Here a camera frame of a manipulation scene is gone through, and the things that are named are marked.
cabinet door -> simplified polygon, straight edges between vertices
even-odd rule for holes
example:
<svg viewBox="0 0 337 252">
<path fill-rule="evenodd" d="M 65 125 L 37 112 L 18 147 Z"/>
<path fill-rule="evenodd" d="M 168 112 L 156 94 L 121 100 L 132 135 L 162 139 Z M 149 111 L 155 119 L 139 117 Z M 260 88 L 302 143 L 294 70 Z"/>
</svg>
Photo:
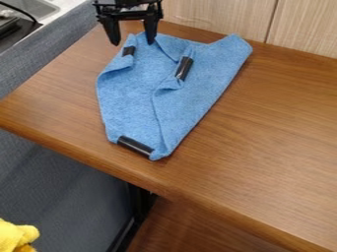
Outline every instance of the cabinet door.
<svg viewBox="0 0 337 252">
<path fill-rule="evenodd" d="M 276 0 L 164 0 L 165 20 L 265 41 Z"/>
<path fill-rule="evenodd" d="M 337 1 L 280 0 L 267 42 L 337 58 Z"/>
</svg>

blue towel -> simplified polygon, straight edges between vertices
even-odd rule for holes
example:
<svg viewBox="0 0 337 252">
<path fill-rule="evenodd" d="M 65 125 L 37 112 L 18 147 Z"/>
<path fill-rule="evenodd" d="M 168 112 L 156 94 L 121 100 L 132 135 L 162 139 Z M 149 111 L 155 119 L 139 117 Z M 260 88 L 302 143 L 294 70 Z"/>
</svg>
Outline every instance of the blue towel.
<svg viewBox="0 0 337 252">
<path fill-rule="evenodd" d="M 211 44 L 158 34 L 148 44 L 142 32 L 130 34 L 123 49 L 97 81 L 101 117 L 108 139 L 125 136 L 153 151 L 151 160 L 169 156 L 207 113 L 252 51 L 232 34 Z M 184 81 L 175 76 L 182 57 L 193 59 Z"/>
</svg>

black metal leg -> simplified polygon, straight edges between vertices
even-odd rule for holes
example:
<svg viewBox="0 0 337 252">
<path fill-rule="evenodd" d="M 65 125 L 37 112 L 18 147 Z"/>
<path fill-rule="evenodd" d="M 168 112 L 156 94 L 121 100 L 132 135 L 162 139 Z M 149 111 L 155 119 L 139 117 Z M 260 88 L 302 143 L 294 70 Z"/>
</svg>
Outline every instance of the black metal leg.
<svg viewBox="0 0 337 252">
<path fill-rule="evenodd" d="M 127 250 L 157 198 L 157 195 L 140 187 L 132 184 L 128 184 L 128 187 L 133 216 L 119 231 L 107 252 L 125 252 Z"/>
</svg>

yellow object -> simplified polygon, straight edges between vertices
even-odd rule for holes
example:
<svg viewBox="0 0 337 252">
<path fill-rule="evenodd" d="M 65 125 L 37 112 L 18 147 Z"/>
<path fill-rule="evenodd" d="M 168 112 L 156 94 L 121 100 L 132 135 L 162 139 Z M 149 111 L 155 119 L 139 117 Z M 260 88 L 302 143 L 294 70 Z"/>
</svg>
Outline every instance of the yellow object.
<svg viewBox="0 0 337 252">
<path fill-rule="evenodd" d="M 39 237 L 32 225 L 14 225 L 0 219 L 0 252 L 35 252 L 29 245 Z"/>
</svg>

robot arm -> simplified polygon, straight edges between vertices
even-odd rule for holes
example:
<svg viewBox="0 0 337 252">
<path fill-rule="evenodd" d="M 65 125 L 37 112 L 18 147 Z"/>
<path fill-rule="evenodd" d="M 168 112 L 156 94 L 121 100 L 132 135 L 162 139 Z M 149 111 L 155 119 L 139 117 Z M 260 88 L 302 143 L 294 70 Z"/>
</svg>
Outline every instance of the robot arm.
<svg viewBox="0 0 337 252">
<path fill-rule="evenodd" d="M 147 5 L 147 9 L 132 10 L 140 5 Z M 143 20 L 149 44 L 155 41 L 158 22 L 163 18 L 162 0 L 95 0 L 94 6 L 112 44 L 118 45 L 121 39 L 119 21 L 127 20 Z"/>
</svg>

